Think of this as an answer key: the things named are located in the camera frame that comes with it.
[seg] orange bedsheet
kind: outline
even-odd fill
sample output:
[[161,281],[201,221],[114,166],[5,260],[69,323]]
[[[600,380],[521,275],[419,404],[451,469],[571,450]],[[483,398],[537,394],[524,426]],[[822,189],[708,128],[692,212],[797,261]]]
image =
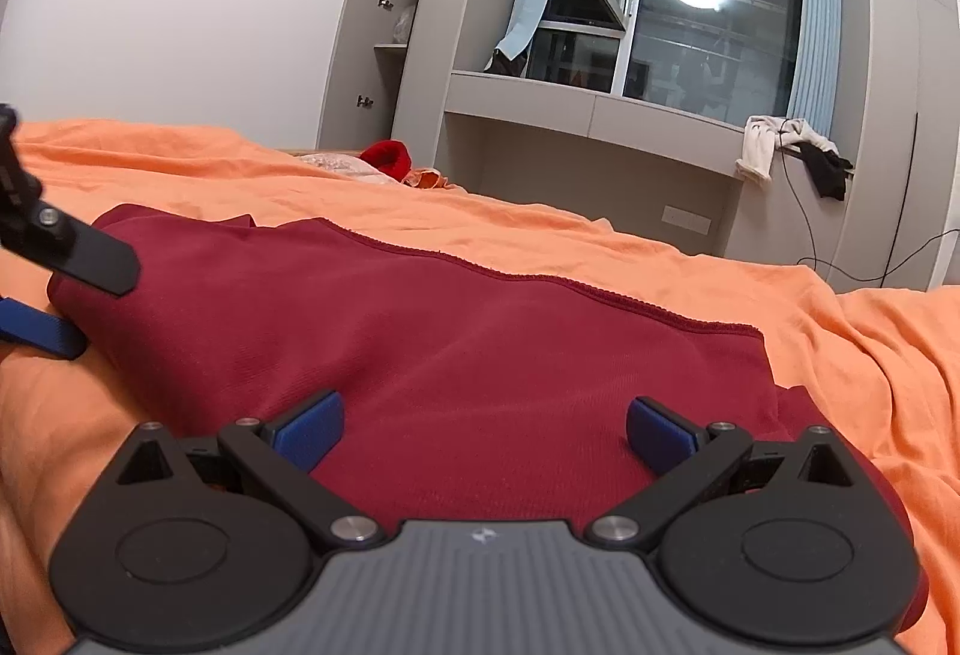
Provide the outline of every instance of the orange bedsheet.
[[[542,206],[321,172],[229,131],[80,121],[35,124],[16,143],[46,199],[84,220],[121,202],[258,225],[325,216],[373,238],[440,249],[507,273],[555,273],[696,319],[765,335],[776,383],[803,384],[896,486],[931,594],[901,636],[960,653],[960,288],[834,295],[804,267],[687,257]],[[49,308],[48,273],[3,252],[0,292]],[[79,362],[4,349],[0,363],[0,613],[22,655],[70,642],[43,579],[85,490],[142,418],[96,349]]]

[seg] blue gripper pad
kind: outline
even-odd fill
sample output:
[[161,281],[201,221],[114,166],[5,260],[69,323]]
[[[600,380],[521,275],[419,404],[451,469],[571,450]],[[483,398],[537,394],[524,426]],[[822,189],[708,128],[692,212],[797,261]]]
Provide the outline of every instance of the blue gripper pad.
[[627,441],[634,454],[657,476],[693,457],[698,448],[694,434],[639,397],[627,408]]
[[44,314],[11,297],[0,298],[0,338],[65,360],[75,360],[86,351],[86,336],[73,322]]
[[277,454],[304,473],[336,447],[344,435],[344,401],[340,393],[326,391],[313,396],[293,413],[267,425],[267,443]]

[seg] open shelf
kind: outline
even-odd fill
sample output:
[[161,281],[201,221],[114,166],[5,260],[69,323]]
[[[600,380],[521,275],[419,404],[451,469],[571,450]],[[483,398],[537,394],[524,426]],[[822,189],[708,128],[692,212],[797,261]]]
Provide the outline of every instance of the open shelf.
[[407,52],[406,43],[377,43],[373,50],[382,50],[384,53],[396,53],[403,55]]

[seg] black circular housing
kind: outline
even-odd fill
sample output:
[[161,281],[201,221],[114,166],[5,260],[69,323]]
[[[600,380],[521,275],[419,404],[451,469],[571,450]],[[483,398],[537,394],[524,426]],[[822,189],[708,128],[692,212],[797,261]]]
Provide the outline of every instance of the black circular housing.
[[165,495],[173,481],[128,487],[144,492],[131,509],[75,519],[51,559],[56,599],[104,644],[132,652],[229,644],[269,624],[309,575],[309,545],[290,516],[200,484],[195,494]]
[[718,498],[680,516],[656,559],[690,610],[745,639],[856,642],[896,630],[918,577],[899,524],[863,503],[812,483]]

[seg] black cloth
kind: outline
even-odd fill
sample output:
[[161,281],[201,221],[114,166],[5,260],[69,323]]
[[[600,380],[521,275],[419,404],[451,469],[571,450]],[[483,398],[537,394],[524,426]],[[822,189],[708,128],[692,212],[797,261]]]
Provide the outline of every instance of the black cloth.
[[832,151],[822,151],[813,143],[800,143],[800,159],[810,173],[810,180],[822,198],[843,199],[847,194],[847,170],[853,165]]
[[526,67],[526,64],[526,50],[517,58],[508,59],[500,49],[494,49],[493,59],[491,59],[491,65],[486,69],[486,73],[492,76],[520,77],[523,74],[523,68]]

